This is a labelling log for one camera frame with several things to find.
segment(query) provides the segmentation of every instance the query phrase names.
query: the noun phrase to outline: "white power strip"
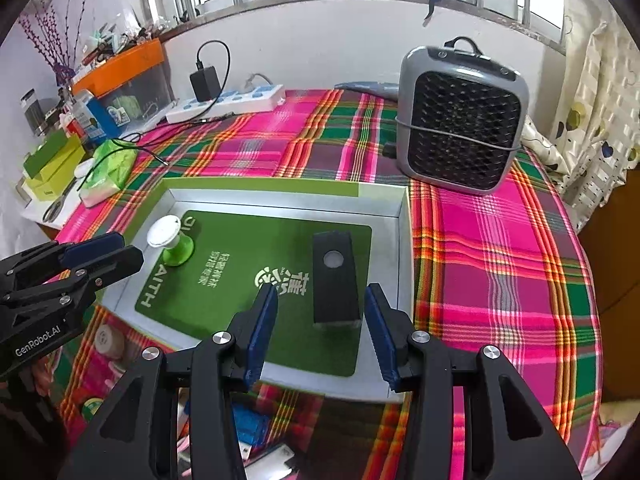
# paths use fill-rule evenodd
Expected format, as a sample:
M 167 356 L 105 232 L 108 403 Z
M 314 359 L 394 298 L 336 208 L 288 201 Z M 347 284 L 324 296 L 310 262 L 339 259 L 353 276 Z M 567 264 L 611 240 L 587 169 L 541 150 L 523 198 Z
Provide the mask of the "white power strip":
M 285 99 L 283 85 L 260 86 L 252 92 L 241 94 L 237 91 L 223 92 L 210 110 L 198 117 L 209 119 L 226 114 L 249 114 L 254 112 L 271 112 Z M 180 100 L 171 111 L 167 112 L 166 120 L 169 124 L 182 123 L 196 117 L 211 104 L 196 99 Z

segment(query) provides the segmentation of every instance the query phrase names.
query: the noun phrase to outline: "black fan grille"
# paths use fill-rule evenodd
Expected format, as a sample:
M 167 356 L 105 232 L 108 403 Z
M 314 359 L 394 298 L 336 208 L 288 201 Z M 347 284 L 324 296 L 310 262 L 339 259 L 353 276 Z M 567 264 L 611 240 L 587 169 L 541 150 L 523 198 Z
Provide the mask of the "black fan grille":
M 511 92 L 439 72 L 415 82 L 412 124 L 512 148 L 520 101 Z M 495 187 L 511 152 L 411 130 L 409 166 L 418 174 L 473 189 Z

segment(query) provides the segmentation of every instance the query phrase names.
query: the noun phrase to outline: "green mat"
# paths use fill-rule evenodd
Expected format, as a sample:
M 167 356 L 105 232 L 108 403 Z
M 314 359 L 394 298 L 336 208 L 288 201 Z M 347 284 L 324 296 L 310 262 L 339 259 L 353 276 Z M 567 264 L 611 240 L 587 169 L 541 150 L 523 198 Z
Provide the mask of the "green mat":
M 371 227 L 206 211 L 186 212 L 182 225 L 195 242 L 193 256 L 180 267 L 156 262 L 136 303 L 138 312 L 203 339 L 251 307 L 263 282 L 273 283 L 278 288 L 278 317 L 267 361 L 353 375 L 360 328 L 313 327 L 312 240 L 315 233 L 326 231 L 351 233 L 362 311 Z

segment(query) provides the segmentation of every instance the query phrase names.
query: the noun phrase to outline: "bed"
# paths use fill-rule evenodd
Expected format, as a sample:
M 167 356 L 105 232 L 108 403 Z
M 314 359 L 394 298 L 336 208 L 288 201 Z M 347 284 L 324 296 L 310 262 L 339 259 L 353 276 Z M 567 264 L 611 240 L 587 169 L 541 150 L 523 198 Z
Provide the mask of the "bed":
M 485 197 L 409 180 L 382 155 L 396 105 L 341 90 L 288 91 L 274 112 L 199 126 L 164 126 L 149 138 L 168 168 L 140 153 L 127 188 L 80 206 L 58 240 L 122 231 L 164 176 L 327 178 L 408 186 L 414 226 L 415 325 L 457 348 L 500 347 L 545 407 L 582 466 L 600 403 L 602 348 L 593 283 L 571 222 L 535 155 L 518 152 L 507 180 Z M 104 398 L 113 367 L 93 346 L 110 324 L 137 354 L 153 342 L 96 306 L 67 344 L 52 392 L 72 443 L 86 399 Z M 258 383 L 244 402 L 271 417 L 268 442 L 286 439 L 313 464 L 309 478 L 393 479 L 408 402 L 367 404 Z M 451 477 L 462 477 L 464 415 L 455 395 Z

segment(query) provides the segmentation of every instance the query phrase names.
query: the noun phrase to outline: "gray fan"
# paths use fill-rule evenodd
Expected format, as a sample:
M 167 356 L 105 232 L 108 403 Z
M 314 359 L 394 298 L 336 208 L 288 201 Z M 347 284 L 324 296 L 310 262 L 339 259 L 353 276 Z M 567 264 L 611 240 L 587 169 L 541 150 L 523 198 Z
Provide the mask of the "gray fan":
M 455 50 L 460 39 L 474 52 Z M 416 48 L 400 71 L 398 166 L 436 186 L 489 194 L 520 147 L 528 106 L 522 76 L 468 38 Z

